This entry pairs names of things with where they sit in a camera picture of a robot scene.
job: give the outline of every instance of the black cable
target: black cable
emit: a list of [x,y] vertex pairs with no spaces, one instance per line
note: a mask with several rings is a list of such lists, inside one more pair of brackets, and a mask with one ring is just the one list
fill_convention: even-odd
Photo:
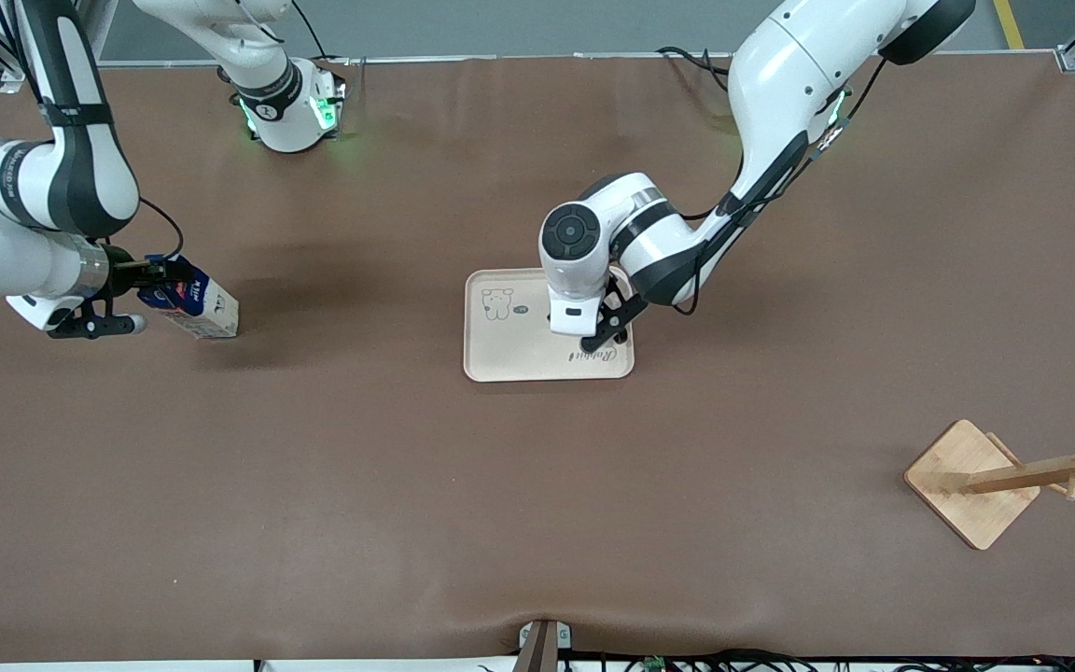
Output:
[[[666,47],[664,47],[664,49],[677,49],[677,47],[666,46]],[[674,53],[678,53],[678,52],[682,52],[682,49],[677,49]],[[712,71],[712,73],[714,75],[717,71],[714,71],[714,69],[712,69],[711,63],[712,63],[712,60],[707,56],[707,52],[704,52],[704,65],[703,65],[703,68],[710,69],[710,71]],[[862,92],[861,92],[861,98],[857,99],[857,103],[855,103],[852,105],[852,110],[850,110],[848,112],[848,119],[852,119],[854,116],[857,115],[858,110],[861,110],[861,103],[865,102],[866,98],[869,98],[870,90],[872,88],[874,88],[874,83],[878,81],[878,75],[882,74],[883,68],[886,68],[887,63],[888,63],[888,60],[882,59],[880,62],[878,62],[878,67],[873,70],[873,74],[870,75],[870,82],[866,82],[865,89],[863,89]],[[717,81],[717,84],[719,84],[719,82],[720,82],[719,77],[716,77],[716,81]],[[807,167],[811,167],[812,162],[815,162],[815,159],[812,158],[812,157],[807,157],[807,160],[803,162],[803,166],[799,167],[799,170],[794,171],[794,174],[790,175],[790,178],[787,180],[785,184],[782,184],[782,188],[779,188],[779,191],[777,191],[777,195],[769,196],[769,197],[765,197],[765,199],[762,199],[762,200],[759,200],[759,201],[754,201],[751,203],[743,203],[741,205],[741,209],[737,209],[737,212],[735,212],[735,213],[732,214],[732,218],[737,218],[739,216],[743,216],[743,214],[746,213],[746,212],[749,212],[750,209],[756,209],[756,208],[759,208],[760,205],[764,205],[764,204],[768,204],[768,203],[770,203],[772,201],[776,201],[776,200],[782,199],[782,196],[786,195],[786,190],[788,190],[788,188],[790,186],[792,186],[792,184],[794,184],[794,180],[799,180],[799,175],[802,175],[803,171],[806,171]],[[686,218],[686,220],[688,220],[688,221],[698,221],[698,220],[701,220],[701,218],[704,218],[708,214],[711,214],[712,210],[708,210],[707,213],[701,213],[701,214],[699,214],[699,216],[684,216],[683,218]],[[694,268],[696,290],[694,290],[694,292],[691,294],[690,308],[684,310],[682,308],[674,306],[675,312],[678,312],[679,315],[687,315],[689,317],[690,315],[694,315],[696,314],[696,309],[699,308],[699,288],[700,288],[700,281],[701,281],[700,280],[700,275],[703,275],[703,270],[704,270],[704,252],[707,251],[707,243],[708,242],[704,242],[704,245],[699,248],[699,254],[696,255],[696,268]],[[809,672],[815,672],[815,668],[809,668]],[[931,669],[897,669],[895,672],[933,672],[933,671],[931,671]]]
[[239,5],[239,10],[243,14],[246,14],[247,20],[250,20],[252,25],[256,26],[260,30],[260,32],[262,32],[268,39],[271,39],[272,42],[277,43],[277,44],[285,44],[285,41],[283,41],[283,39],[277,38],[277,35],[272,34],[268,29],[266,29],[264,25],[261,25],[261,23],[259,23],[256,19],[255,14],[252,14],[247,10],[246,5],[243,4],[243,0],[235,0],[235,4]]
[[[801,171],[802,169],[796,173],[794,177],[798,177],[798,174]],[[649,658],[651,658],[651,656],[648,655],[608,655],[602,654],[602,652],[571,650],[567,652],[567,658],[560,658],[560,660],[599,660],[601,663],[601,672],[606,671],[608,660],[630,661],[625,668],[625,672],[632,672],[633,669],[636,669],[636,667],[643,664],[643,662],[649,660]],[[792,671],[794,671],[796,664],[801,664],[801,667],[806,669],[806,672],[818,672],[818,669],[816,669],[815,664],[812,664],[809,660],[796,658],[790,655],[773,654],[773,652],[760,649],[729,649],[713,655],[676,655],[673,661],[669,658],[665,658],[664,661],[668,664],[675,664],[678,669],[683,669],[686,664],[690,664],[690,667],[692,667],[692,672],[697,672],[699,670],[699,668],[696,668],[697,664],[699,664],[699,667],[705,667],[704,669],[707,669],[707,672],[754,672],[756,669],[768,669],[768,671],[771,672],[788,672],[786,669],[792,669]],[[872,661],[874,663],[882,664],[882,668],[875,667],[875,669],[883,669],[883,671],[888,672],[997,672],[997,669],[1002,667],[1002,664],[1023,664],[1023,667],[1056,669],[1057,672],[1075,672],[1075,658],[1062,658],[1062,656],[1055,655],[1024,655],[990,659],[850,658],[823,660],[823,662],[835,663],[835,671],[833,672],[848,672],[850,669],[850,662],[854,661]],[[739,664],[746,662],[749,664],[739,667]],[[901,664],[899,668],[891,669],[888,667],[890,663]]]
[[[696,68],[702,68],[704,69],[704,71],[705,69],[711,69],[707,68],[707,63],[705,63],[703,60],[697,59],[696,56],[690,55],[689,53],[687,53],[687,51],[684,51],[682,47],[678,46],[663,46],[661,49],[658,49],[657,53],[661,55],[675,54],[678,56],[683,56],[683,58],[686,59],[687,62],[689,62],[692,66],[696,66]],[[716,73],[728,76],[729,68],[716,68]]]
[[874,88],[874,82],[878,81],[878,75],[882,74],[882,69],[886,68],[888,60],[882,59],[878,67],[873,70],[873,74],[870,75],[870,82],[866,82],[865,90],[862,90],[861,98],[857,99],[857,103],[852,105],[852,111],[849,112],[848,118],[852,120],[854,116],[857,116],[857,111],[861,110],[861,103],[865,102],[865,99],[870,96],[870,89]]
[[3,27],[3,37],[8,39],[11,46],[11,51],[14,52],[14,57],[18,63],[18,71],[23,74],[27,82],[27,88],[31,90],[32,97],[35,98],[35,103],[42,103],[41,97],[39,97],[39,85],[35,84],[35,77],[31,72],[31,65],[27,62],[27,54],[23,47],[23,35],[18,33],[18,14],[16,12],[16,4],[14,0],[8,0],[11,3],[11,20],[8,20],[8,13],[3,11],[3,4],[0,3],[0,26]]
[[298,4],[298,0],[293,0],[293,9],[298,11],[301,20],[304,22],[306,28],[310,29],[310,38],[315,39],[315,46],[317,46],[317,56],[315,57],[317,57],[317,59],[334,59],[335,56],[326,53],[325,47],[321,46],[321,40],[317,39],[317,32],[313,29],[313,25],[310,23],[310,17],[307,17],[306,13],[302,11],[301,4]]
[[[751,209],[757,209],[760,208],[760,205],[764,205],[765,203],[771,203],[773,201],[782,199],[782,197],[786,195],[786,190],[788,190],[788,188],[792,186],[792,184],[794,184],[794,180],[799,180],[799,175],[803,174],[803,171],[807,170],[807,167],[809,167],[811,165],[812,165],[812,158],[808,158],[806,161],[803,162],[802,167],[799,167],[799,170],[794,171],[794,174],[790,175],[789,180],[787,180],[784,184],[782,184],[782,188],[777,190],[777,195],[764,197],[764,199],[760,199],[759,201],[742,203],[741,208],[737,209],[737,212],[732,213],[732,218],[742,217],[746,212],[749,212],[749,210]],[[690,308],[684,310],[682,308],[678,308],[677,305],[673,306],[675,312],[677,312],[677,314],[679,315],[684,315],[684,317],[690,317],[691,315],[694,315],[696,309],[699,308],[699,287],[702,282],[700,280],[700,276],[703,275],[704,272],[704,252],[707,251],[708,243],[710,241],[704,241],[703,245],[701,245],[699,248],[699,253],[696,255],[696,268],[694,268],[696,289],[694,292],[691,292]],[[809,672],[816,672],[816,669],[812,668],[809,664],[807,664],[807,668],[809,668]],[[774,668],[774,672],[782,672],[782,670]]]
[[[744,153],[742,153],[741,154],[741,161],[737,162],[737,174],[734,175],[734,177],[732,178],[732,182],[735,182],[739,177],[741,177],[741,171],[742,171],[742,169],[744,169],[744,167],[746,167],[746,156],[744,156]],[[704,218],[704,217],[708,216],[710,214],[712,214],[713,210],[717,209],[717,208],[720,208],[720,203],[712,205],[712,210],[707,210],[707,212],[699,213],[698,216],[683,216],[683,218],[684,218],[684,220],[687,220],[687,221],[699,221],[699,220],[701,220],[701,218]]]
[[707,49],[704,49],[704,63],[707,63],[707,72],[712,73],[712,80],[716,81],[720,89],[728,94],[729,85],[720,81],[720,73],[716,71],[716,66],[712,65],[712,56],[708,55]]
[[159,214],[159,216],[162,216],[163,218],[166,218],[166,221],[168,221],[168,225],[172,226],[172,230],[175,230],[175,232],[176,232],[176,247],[173,248],[173,252],[169,252],[166,256],[163,256],[163,258],[166,260],[168,260],[168,259],[171,259],[171,258],[175,257],[176,255],[180,255],[181,252],[182,252],[182,248],[185,247],[185,232],[184,232],[184,230],[181,230],[181,227],[180,227],[178,224],[176,224],[176,220],[174,220],[174,218],[172,218],[170,216],[170,214],[168,214],[167,212],[163,212],[163,209],[161,209],[160,205],[155,204],[152,201],[146,200],[143,196],[140,196],[140,202],[144,203],[146,205],[146,208],[155,210],[155,212],[157,212],[157,214]]

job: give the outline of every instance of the wooden peg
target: wooden peg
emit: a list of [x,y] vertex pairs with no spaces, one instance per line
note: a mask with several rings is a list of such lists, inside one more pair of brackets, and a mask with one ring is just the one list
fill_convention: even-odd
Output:
[[1003,456],[1006,456],[1006,459],[1010,460],[1012,464],[1015,464],[1015,467],[1022,467],[1019,456],[1015,455],[1010,448],[1006,447],[1006,443],[1003,443],[1002,439],[998,438],[998,434],[993,433],[993,431],[987,431],[986,439],[989,439],[990,443],[993,443],[993,446],[998,448]]
[[[993,446],[997,447],[998,451],[1001,452],[1003,456],[1006,456],[1006,459],[1010,460],[1012,464],[1015,464],[1015,467],[1022,467],[1022,462],[1019,459],[1019,456],[1016,456],[1015,453],[1010,451],[1010,448],[1006,447],[1006,443],[1003,443],[1002,439],[998,438],[998,434],[993,433],[993,431],[989,431],[989,433],[986,433],[986,439],[989,439],[990,443],[993,443]],[[1048,488],[1050,491],[1054,491],[1057,495],[1064,495],[1064,497],[1066,498],[1067,494],[1070,494],[1070,490],[1064,488],[1062,485],[1050,484],[1050,485],[1045,485],[1045,488]]]

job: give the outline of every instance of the brown table mat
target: brown table mat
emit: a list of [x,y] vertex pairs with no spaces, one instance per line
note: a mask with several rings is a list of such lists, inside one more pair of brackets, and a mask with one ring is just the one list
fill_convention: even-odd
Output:
[[[210,69],[103,80],[244,333],[51,342],[0,299],[0,660],[494,655],[538,616],[580,649],[1075,655],[1075,505],[976,553],[901,478],[960,417],[1075,449],[1049,54],[887,69],[699,314],[639,319],[630,378],[516,386],[463,376],[465,277],[536,266],[602,174],[708,208],[740,142],[706,73],[374,66],[349,135],[289,157]],[[0,133],[43,132],[0,99]],[[144,213],[116,243],[172,238]]]

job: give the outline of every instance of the white robotic arm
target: white robotic arm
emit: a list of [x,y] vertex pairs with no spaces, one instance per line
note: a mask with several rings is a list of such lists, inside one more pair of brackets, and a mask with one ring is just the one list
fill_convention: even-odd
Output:
[[[263,23],[289,0],[137,0],[213,54],[264,144],[299,152],[335,131],[344,88],[310,60],[289,59]],[[137,262],[99,243],[135,216],[140,195],[115,135],[94,55],[69,0],[0,0],[0,54],[29,77],[48,142],[0,139],[0,295],[51,337],[135,333],[113,315],[137,286],[191,281],[184,260]],[[105,302],[105,315],[94,301]]]
[[277,152],[301,152],[336,131],[346,85],[311,60],[289,59],[266,23],[290,0],[133,0],[218,60],[248,127]]
[[[729,103],[744,145],[741,173],[692,229],[644,173],[612,175],[542,225],[550,328],[588,352],[621,335],[647,303],[699,292],[737,238],[779,195],[832,124],[849,75],[874,52],[912,63],[945,42],[974,0],[786,0],[732,57]],[[605,305],[610,263],[635,290]]]
[[[0,38],[10,44],[9,35],[30,65],[53,140],[0,139],[0,295],[34,327],[53,331],[103,292],[111,255],[124,262],[125,252],[94,239],[131,220],[138,187],[72,4],[0,3]],[[102,326],[135,332],[144,319],[125,315]]]

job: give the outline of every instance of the cartoon bear print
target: cartoon bear print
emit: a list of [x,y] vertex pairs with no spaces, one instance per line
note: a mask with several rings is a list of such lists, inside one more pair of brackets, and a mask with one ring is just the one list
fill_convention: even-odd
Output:
[[513,289],[484,289],[484,315],[487,319],[508,319],[513,304]]

